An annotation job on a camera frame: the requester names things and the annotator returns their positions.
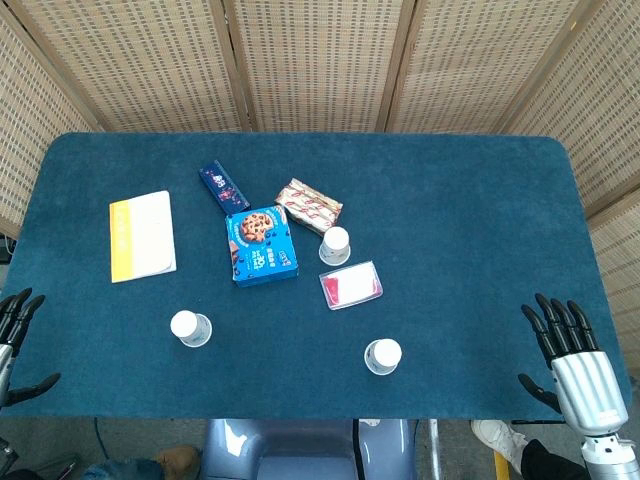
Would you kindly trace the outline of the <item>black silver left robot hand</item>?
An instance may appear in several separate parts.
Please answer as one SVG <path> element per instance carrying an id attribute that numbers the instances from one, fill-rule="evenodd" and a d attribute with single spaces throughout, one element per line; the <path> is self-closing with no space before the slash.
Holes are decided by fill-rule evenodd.
<path id="1" fill-rule="evenodd" d="M 11 389 L 10 380 L 15 361 L 26 338 L 35 312 L 44 303 L 46 296 L 38 295 L 32 300 L 32 289 L 26 288 L 17 295 L 1 301 L 1 407 L 10 407 L 31 400 L 49 391 L 61 378 L 54 373 L 31 387 Z"/>

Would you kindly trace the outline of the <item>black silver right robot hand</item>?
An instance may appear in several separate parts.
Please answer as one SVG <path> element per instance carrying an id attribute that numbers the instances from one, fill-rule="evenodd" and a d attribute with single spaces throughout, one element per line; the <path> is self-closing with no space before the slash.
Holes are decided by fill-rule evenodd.
<path id="1" fill-rule="evenodd" d="M 552 375 L 554 389 L 546 390 L 524 374 L 523 388 L 536 400 L 562 415 L 565 423 L 585 437 L 616 434 L 628 421 L 628 411 L 612 364 L 596 340 L 591 323 L 574 301 L 562 303 L 537 293 L 540 312 L 526 304 L 529 321 Z"/>

